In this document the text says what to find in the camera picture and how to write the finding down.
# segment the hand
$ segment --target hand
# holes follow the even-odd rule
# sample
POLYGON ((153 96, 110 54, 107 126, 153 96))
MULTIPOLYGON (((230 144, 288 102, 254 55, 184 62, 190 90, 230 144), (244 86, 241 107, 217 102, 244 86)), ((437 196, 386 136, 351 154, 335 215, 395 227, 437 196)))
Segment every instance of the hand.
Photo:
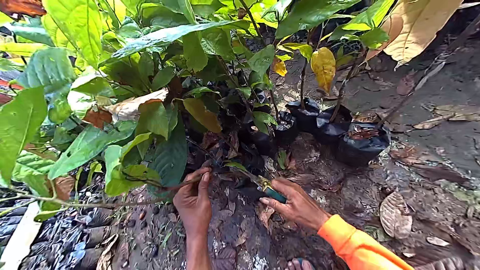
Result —
POLYGON ((195 183, 186 185, 179 189, 173 198, 173 205, 177 208, 183 221, 187 238, 206 237, 207 235, 208 224, 212 218, 212 205, 208 198, 211 170, 211 168, 201 168, 188 174, 184 182, 202 177, 198 188, 195 183))
POLYGON ((260 198, 260 201, 274 208, 286 219, 318 231, 331 217, 303 191, 300 185, 279 177, 272 181, 272 187, 281 192, 287 198, 287 202, 283 204, 272 198, 260 198))

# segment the green handle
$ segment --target green handle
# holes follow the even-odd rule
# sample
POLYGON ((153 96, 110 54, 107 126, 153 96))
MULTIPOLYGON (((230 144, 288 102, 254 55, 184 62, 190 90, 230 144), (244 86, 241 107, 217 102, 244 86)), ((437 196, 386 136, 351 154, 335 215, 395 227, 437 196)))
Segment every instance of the green handle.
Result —
POLYGON ((280 193, 278 193, 277 191, 271 189, 271 188, 267 188, 265 189, 265 194, 267 194, 267 196, 281 202, 281 203, 286 203, 287 202, 287 198, 283 197, 282 195, 280 195, 280 193))

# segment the twig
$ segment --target twig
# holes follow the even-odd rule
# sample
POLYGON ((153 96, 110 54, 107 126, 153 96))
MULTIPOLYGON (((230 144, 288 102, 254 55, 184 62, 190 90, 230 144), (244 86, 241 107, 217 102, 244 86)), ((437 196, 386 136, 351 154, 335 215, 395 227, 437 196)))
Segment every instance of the twig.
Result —
POLYGON ((375 129, 380 129, 386 121, 389 121, 395 113, 405 105, 407 100, 410 98, 411 95, 418 89, 420 89, 427 80, 440 72, 440 70, 445 66, 448 57, 455 53, 456 49, 462 45, 467 38, 479 27, 480 24, 480 14, 463 30, 463 32, 456 38, 454 42, 452 42, 445 52, 438 55, 433 62, 429 65, 429 67, 425 70, 424 76, 415 84, 415 86, 410 90, 410 92, 400 101, 398 105, 396 105, 387 116, 381 119, 375 129))
POLYGON ((332 123, 335 120, 335 117, 338 114, 338 111, 340 110, 340 105, 341 105, 342 100, 343 100, 343 89, 345 88, 345 86, 347 85, 347 82, 350 80, 350 78, 354 74, 354 71, 361 64, 361 61, 365 57, 366 53, 367 53, 367 50, 365 48, 362 48, 361 53, 357 56, 357 58, 355 59, 355 62, 353 63, 353 66, 350 68, 347 76, 343 80, 342 85, 340 86, 340 89, 338 90, 338 99, 336 100, 335 110, 332 114, 332 117, 330 117, 330 120, 329 120, 330 123, 332 123))

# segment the yellow leaf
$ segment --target yellow leaf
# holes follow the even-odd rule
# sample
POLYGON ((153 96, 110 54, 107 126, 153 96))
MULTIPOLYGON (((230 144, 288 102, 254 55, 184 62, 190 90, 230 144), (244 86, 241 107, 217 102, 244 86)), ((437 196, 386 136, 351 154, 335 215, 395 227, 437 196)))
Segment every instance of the yellow leaf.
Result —
POLYGON ((385 53, 401 66, 419 55, 436 37, 457 10, 462 0, 400 0, 392 11, 403 18, 400 35, 385 49, 385 53))
POLYGON ((365 62, 373 58, 375 55, 379 54, 382 50, 384 50, 388 46, 388 44, 392 43, 392 41, 396 39, 400 32, 402 32, 402 16, 398 14, 393 14, 392 16, 389 16, 382 24, 381 28, 388 34, 390 38, 386 42, 384 42, 378 49, 369 50, 367 56, 365 57, 365 62))
POLYGON ((283 62, 276 56, 273 59, 272 69, 282 77, 285 77, 285 74, 287 74, 287 67, 285 66, 285 62, 283 62))
POLYGON ((204 102, 201 99, 186 98, 183 100, 185 109, 197 120, 200 124, 214 133, 222 132, 222 127, 216 118, 216 115, 207 110, 204 102))
POLYGON ((317 75, 318 86, 327 94, 330 93, 333 77, 335 77, 335 56, 327 47, 321 47, 312 55, 312 70, 317 75))

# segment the right hand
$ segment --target right hand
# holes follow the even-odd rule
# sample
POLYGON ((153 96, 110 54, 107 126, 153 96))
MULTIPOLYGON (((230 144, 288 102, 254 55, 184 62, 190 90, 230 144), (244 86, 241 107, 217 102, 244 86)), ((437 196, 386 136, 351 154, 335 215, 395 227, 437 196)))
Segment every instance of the right hand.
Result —
POLYGON ((272 181, 272 187, 281 192, 287 202, 283 204, 272 198, 260 198, 260 201, 274 208, 286 219, 318 231, 331 217, 300 185, 279 177, 272 181))

